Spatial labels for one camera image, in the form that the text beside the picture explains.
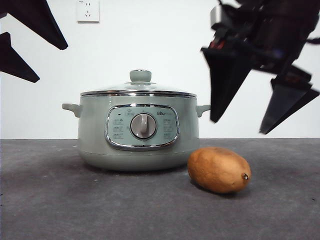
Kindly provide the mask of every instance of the glass lid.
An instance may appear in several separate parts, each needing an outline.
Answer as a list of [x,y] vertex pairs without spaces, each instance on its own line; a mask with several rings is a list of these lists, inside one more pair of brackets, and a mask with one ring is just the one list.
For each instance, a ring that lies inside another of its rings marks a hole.
[[155,94],[155,95],[178,95],[196,97],[197,95],[184,92],[178,88],[159,85],[151,81],[151,72],[148,70],[133,70],[130,72],[130,82],[119,85],[97,89],[94,91],[82,92],[81,96],[89,95],[121,95],[121,94]]

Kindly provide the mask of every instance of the electrical socket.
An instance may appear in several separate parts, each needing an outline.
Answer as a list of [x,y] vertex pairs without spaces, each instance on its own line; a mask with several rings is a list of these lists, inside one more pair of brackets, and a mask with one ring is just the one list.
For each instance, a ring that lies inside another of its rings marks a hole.
[[76,20],[78,23],[98,23],[99,0],[77,0]]

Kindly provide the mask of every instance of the pot handle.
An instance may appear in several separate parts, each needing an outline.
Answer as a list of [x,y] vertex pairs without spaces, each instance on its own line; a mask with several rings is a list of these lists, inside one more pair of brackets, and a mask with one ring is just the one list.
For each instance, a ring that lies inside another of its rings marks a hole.
[[77,104],[72,104],[72,103],[63,103],[62,109],[69,110],[73,112],[77,118],[80,118],[82,106]]
[[211,105],[199,105],[195,107],[196,114],[198,115],[198,118],[202,116],[202,114],[206,111],[209,111],[211,109]]

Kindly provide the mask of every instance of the lid knob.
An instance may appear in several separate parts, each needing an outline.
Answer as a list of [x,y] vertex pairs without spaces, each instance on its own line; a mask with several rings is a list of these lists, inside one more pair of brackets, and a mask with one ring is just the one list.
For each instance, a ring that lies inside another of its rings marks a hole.
[[148,70],[133,70],[130,71],[131,82],[150,82],[151,81],[151,72]]

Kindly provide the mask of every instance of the silver knob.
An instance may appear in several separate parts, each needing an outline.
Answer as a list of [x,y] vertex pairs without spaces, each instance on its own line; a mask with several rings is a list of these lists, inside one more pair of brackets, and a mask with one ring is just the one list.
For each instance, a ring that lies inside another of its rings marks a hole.
[[150,138],[156,132],[156,127],[155,119],[145,113],[136,115],[131,121],[131,131],[140,139]]
[[148,70],[133,70],[130,72],[130,79],[132,82],[150,82],[151,72]]

